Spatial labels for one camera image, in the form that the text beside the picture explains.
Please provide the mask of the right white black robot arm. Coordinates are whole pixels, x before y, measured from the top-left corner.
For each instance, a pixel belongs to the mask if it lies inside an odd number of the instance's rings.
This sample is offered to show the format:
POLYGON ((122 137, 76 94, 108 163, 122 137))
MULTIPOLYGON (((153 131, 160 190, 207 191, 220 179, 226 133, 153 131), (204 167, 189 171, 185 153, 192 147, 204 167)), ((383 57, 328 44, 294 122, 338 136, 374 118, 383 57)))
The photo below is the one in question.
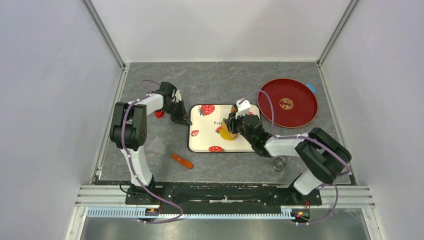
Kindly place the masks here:
POLYGON ((302 204, 309 194, 324 185, 331 185, 337 177, 351 172, 352 155, 338 141, 319 127, 297 135, 273 135, 267 132, 257 115, 237 116, 230 113, 222 121, 221 133, 231 138, 243 137, 260 157, 299 157, 307 170, 290 185, 289 199, 302 204))

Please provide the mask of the yellow dough piece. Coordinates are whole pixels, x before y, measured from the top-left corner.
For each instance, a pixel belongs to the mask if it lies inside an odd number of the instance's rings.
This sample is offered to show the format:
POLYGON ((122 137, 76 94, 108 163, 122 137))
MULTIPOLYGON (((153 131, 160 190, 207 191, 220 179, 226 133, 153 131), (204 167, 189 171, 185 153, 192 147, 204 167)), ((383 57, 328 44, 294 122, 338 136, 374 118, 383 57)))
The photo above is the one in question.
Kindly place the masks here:
POLYGON ((230 133, 229 130, 226 127, 221 127, 219 131, 219 135, 227 141, 233 141, 235 139, 235 135, 233 133, 230 133))

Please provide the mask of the wooden dough roller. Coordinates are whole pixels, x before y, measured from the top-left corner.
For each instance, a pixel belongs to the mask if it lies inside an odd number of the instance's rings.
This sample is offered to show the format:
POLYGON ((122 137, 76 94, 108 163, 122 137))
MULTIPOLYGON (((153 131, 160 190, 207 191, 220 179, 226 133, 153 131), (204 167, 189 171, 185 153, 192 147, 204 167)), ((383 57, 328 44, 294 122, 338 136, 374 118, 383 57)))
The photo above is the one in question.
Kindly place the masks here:
POLYGON ((220 125, 221 127, 227 128, 230 133, 234 134, 235 136, 234 140, 239 135, 238 126, 240 125, 238 123, 238 119, 236 118, 236 111, 237 111, 236 104, 234 103, 231 107, 230 113, 228 114, 226 118, 224 118, 221 121, 221 125, 220 125))

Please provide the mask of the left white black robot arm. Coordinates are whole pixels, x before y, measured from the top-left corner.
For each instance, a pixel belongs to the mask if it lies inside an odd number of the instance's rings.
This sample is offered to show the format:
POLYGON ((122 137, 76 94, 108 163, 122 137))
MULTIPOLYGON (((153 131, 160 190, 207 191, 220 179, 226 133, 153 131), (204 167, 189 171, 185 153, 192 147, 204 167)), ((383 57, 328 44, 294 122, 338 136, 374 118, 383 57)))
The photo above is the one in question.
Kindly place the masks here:
POLYGON ((151 204, 157 198, 155 182, 145 155, 147 118, 154 112, 170 115, 173 123, 191 126, 180 91, 170 82, 162 81, 159 88, 132 102, 115 103, 109 138, 123 153, 130 170, 127 194, 137 196, 143 203, 151 204))

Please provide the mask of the white strawberry print tray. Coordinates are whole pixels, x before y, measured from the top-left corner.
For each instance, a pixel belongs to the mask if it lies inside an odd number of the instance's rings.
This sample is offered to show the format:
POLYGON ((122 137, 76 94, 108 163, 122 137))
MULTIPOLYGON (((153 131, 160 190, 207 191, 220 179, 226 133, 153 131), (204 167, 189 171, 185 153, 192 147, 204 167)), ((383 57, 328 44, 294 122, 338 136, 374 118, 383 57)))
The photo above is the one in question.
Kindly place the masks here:
POLYGON ((253 153, 251 144, 242 136, 223 139, 221 122, 229 116, 231 104, 196 104, 190 109, 192 125, 188 130, 188 149, 201 154, 253 153))

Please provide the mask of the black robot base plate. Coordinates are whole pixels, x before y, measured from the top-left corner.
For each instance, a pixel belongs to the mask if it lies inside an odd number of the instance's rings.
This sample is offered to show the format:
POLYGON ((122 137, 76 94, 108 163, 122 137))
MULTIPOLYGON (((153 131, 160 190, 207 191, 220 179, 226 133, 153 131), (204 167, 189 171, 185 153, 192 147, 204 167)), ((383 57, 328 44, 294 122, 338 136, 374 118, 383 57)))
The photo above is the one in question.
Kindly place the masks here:
POLYGON ((321 193, 301 195, 291 186, 254 183, 157 182, 144 190, 127 184, 125 204, 145 206, 150 214, 276 214, 281 206, 321 206, 321 193))

